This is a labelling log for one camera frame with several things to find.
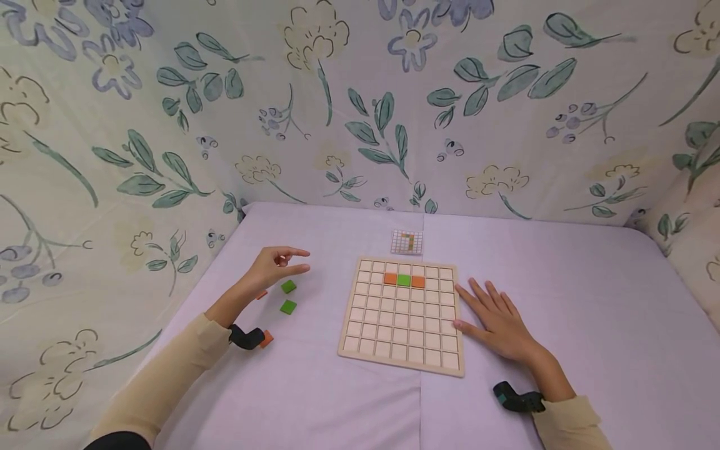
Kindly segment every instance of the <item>orange tile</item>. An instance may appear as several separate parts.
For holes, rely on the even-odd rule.
[[[385,274],[385,284],[397,284],[397,274]]]
[[[413,287],[424,288],[425,287],[425,277],[424,276],[414,276],[412,285],[413,285]]]
[[[269,343],[271,343],[275,338],[272,337],[272,334],[270,334],[269,331],[265,330],[265,341],[260,342],[260,348],[265,348],[268,346]]]

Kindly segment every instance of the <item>right hand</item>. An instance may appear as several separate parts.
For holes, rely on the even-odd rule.
[[[471,278],[469,283],[475,296],[459,284],[455,285],[455,289],[475,312],[485,329],[463,320],[455,320],[455,328],[482,342],[500,356],[521,364],[529,365],[535,355],[546,351],[530,334],[506,293],[498,293],[491,282],[485,282],[487,292],[474,278]]]

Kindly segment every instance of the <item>small grid card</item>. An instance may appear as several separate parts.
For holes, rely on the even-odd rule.
[[[393,230],[390,253],[398,255],[422,255],[423,232],[404,231],[398,229]]]
[[[457,268],[360,258],[338,355],[464,377]]]

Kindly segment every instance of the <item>green tile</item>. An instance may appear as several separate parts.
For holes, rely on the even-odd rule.
[[[294,291],[297,286],[295,286],[295,283],[293,283],[292,280],[289,279],[285,283],[280,284],[280,287],[282,288],[282,291],[284,293],[289,294],[290,292]]]
[[[398,286],[410,286],[410,275],[398,275],[397,276]]]
[[[291,315],[292,312],[295,311],[296,306],[297,306],[297,303],[291,302],[290,300],[285,300],[285,303],[282,304],[282,306],[280,307],[280,310],[287,315]]]

